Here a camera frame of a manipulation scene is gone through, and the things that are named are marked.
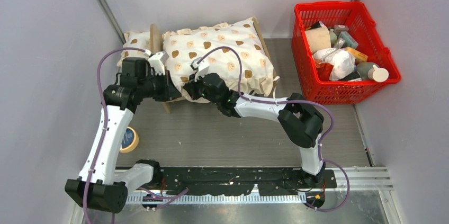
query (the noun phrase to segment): red basket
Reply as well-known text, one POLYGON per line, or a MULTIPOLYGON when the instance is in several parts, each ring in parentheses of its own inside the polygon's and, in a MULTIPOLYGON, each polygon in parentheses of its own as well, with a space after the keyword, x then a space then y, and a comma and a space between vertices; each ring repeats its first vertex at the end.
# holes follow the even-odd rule
POLYGON ((317 2, 295 6, 296 21, 293 30, 292 50, 301 82, 302 93, 307 100, 320 104, 359 103, 386 85, 401 80, 401 75, 391 59, 390 50, 382 44, 365 5, 361 2, 317 2), (383 83, 372 80, 359 82, 324 82, 318 78, 315 62, 304 29, 317 21, 326 26, 349 26, 350 35, 358 42, 357 50, 388 70, 390 76, 383 83))

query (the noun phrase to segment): white pillow with brown hearts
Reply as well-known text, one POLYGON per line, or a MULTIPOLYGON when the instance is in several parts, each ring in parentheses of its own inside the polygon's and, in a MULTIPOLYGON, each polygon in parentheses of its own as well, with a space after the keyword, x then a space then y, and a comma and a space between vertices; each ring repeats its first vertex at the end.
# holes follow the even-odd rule
MULTIPOLYGON (((272 91, 274 68, 264 53, 251 19, 231 25, 223 23, 197 30, 166 32, 163 38, 164 50, 169 54, 165 66, 170 71, 176 88, 190 101, 191 98, 182 89, 193 73, 190 64, 197 57, 220 46, 233 48, 241 58, 241 90, 244 93, 254 90, 257 94, 268 96, 272 91)), ((209 73, 217 73, 230 89, 237 90, 239 63, 235 54, 229 49, 222 49, 210 54, 207 59, 210 63, 209 73)))
MULTIPOLYGON (((126 43, 123 45, 124 48, 141 48, 150 49, 150 32, 126 32, 124 33, 126 43)), ((126 50, 122 52, 117 66, 122 66, 122 61, 125 57, 142 57, 147 58, 147 56, 137 50, 126 50)))

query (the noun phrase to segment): white bag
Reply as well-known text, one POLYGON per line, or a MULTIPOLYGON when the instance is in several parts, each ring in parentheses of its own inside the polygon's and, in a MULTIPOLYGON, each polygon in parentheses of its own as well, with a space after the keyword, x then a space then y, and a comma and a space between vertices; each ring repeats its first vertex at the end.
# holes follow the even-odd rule
POLYGON ((329 80, 337 81, 354 72, 355 57, 343 49, 327 48, 318 50, 313 57, 322 62, 328 62, 334 66, 329 80))

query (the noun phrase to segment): bottle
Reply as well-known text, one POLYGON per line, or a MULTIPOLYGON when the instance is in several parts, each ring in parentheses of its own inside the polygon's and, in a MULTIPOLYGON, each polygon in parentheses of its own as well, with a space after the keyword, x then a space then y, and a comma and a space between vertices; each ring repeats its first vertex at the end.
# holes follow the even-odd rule
POLYGON ((373 62, 361 62, 356 67, 355 70, 360 75, 362 80, 374 80, 376 82, 384 82, 388 79, 388 70, 380 68, 379 65, 373 62))
POLYGON ((348 32, 349 27, 342 25, 342 24, 336 24, 334 25, 334 33, 337 35, 337 37, 340 37, 341 32, 348 32))
POLYGON ((330 45, 333 46, 335 43, 337 43, 337 35, 334 33, 333 30, 329 30, 329 36, 330 36, 330 45))

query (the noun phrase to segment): wooden bed frame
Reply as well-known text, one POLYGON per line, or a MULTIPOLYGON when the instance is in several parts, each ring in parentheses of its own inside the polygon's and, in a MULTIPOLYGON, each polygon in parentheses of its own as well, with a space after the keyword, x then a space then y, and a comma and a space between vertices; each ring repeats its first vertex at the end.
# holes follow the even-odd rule
MULTIPOLYGON (((256 29, 257 36, 261 40, 262 48, 264 49, 265 55, 272 62, 270 53, 268 52, 264 38, 262 37, 262 32, 259 27, 259 22, 258 22, 257 18, 255 18, 255 17, 253 17, 253 21, 254 21, 254 28, 256 29)), ((160 33, 159 27, 156 24, 152 24, 150 27, 150 46, 151 46, 150 51, 151 51, 151 53, 156 53, 156 52, 162 51, 163 42, 164 42, 164 40, 162 39, 162 34, 160 33)), ((274 69, 273 70, 273 78, 275 78, 276 76, 277 76, 276 70, 274 69)), ((270 95, 273 94, 275 86, 276 86, 276 82, 273 83, 273 89, 272 89, 272 92, 270 95)), ((185 100, 185 98, 181 97, 181 98, 177 98, 172 101, 163 102, 162 105, 164 106, 165 112, 167 112, 167 114, 171 113, 170 102, 182 101, 182 100, 185 100)))

